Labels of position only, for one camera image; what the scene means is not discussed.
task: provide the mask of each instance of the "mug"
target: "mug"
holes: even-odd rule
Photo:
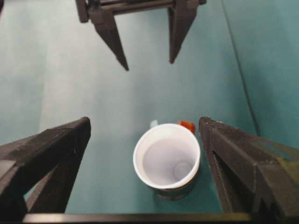
[[[148,130],[136,144],[133,164],[138,177],[168,200],[186,196],[194,187],[200,147],[194,134],[177,124]]]

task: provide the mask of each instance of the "black metal bar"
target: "black metal bar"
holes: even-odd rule
[[[247,224],[264,223],[258,214],[249,213],[218,213],[218,214],[28,214],[23,223],[56,224],[56,223],[199,223],[199,224]]]
[[[200,119],[199,133],[224,211],[261,212],[280,223],[299,222],[294,175],[299,164],[281,157],[283,151],[292,151],[289,147],[280,150],[276,143],[209,118]]]
[[[74,154],[60,162],[38,183],[26,201],[29,213],[65,212],[82,156]]]
[[[138,3],[120,3],[103,6],[103,9],[112,10],[114,15],[140,12],[145,10],[152,10],[156,8],[172,7],[174,0],[156,0],[156,1],[145,1]]]
[[[0,178],[0,206],[7,207],[22,197],[59,162],[74,154],[82,156],[90,130],[90,120],[82,118],[48,129],[29,141],[26,138],[24,144],[1,158],[0,163],[14,164]]]
[[[77,12],[80,22],[88,22],[87,3],[85,0],[76,0]]]
[[[144,1],[153,1],[153,0],[101,0],[101,6],[107,6],[112,4],[120,4],[120,3],[140,3]]]

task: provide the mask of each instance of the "red object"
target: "red object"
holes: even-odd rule
[[[186,121],[186,120],[180,120],[178,122],[179,125],[184,126],[185,128],[187,128],[190,132],[192,132],[193,134],[195,134],[195,125],[190,122],[190,121]]]

